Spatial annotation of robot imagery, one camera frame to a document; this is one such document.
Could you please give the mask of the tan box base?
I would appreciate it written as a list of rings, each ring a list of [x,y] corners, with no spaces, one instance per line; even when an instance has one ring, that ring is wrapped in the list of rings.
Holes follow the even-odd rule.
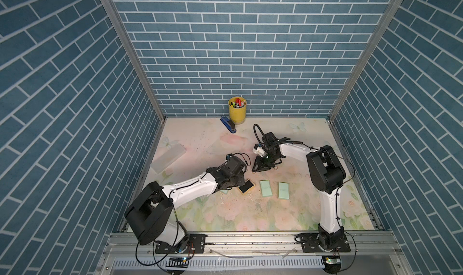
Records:
[[[238,187],[238,189],[240,190],[240,192],[242,194],[247,194],[250,192],[250,190],[255,186],[255,184],[251,181],[251,180],[246,180],[245,183]]]

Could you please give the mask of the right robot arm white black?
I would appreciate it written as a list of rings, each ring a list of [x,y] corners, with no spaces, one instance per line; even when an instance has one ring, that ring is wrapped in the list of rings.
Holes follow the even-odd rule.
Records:
[[[319,246],[327,252],[336,249],[346,239],[340,219],[340,195],[346,178],[341,157],[328,145],[316,148],[287,137],[278,139],[272,132],[265,134],[258,124],[253,125],[253,132],[258,143],[253,149],[256,159],[252,172],[274,169],[287,157],[307,163],[311,182],[320,195]]]

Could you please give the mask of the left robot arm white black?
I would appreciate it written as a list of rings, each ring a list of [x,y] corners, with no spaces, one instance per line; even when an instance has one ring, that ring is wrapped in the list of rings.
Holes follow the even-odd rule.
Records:
[[[159,242],[182,249],[189,234],[178,218],[171,218],[174,210],[197,198],[245,185],[248,166],[241,154],[228,154],[220,166],[184,182],[164,186],[149,183],[124,214],[138,243],[145,246]]]

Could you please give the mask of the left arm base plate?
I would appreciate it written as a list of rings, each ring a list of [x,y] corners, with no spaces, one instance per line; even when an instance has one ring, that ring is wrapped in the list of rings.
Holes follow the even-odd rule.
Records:
[[[172,254],[172,253],[204,253],[206,245],[206,234],[189,234],[186,235],[176,246],[170,246],[165,242],[160,242],[155,246],[156,254]]]

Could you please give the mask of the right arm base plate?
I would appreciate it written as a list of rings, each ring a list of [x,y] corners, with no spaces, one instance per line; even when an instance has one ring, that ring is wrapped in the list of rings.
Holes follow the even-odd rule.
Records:
[[[301,233],[295,236],[295,242],[301,245],[303,253],[348,253],[350,245],[345,233],[316,234]]]

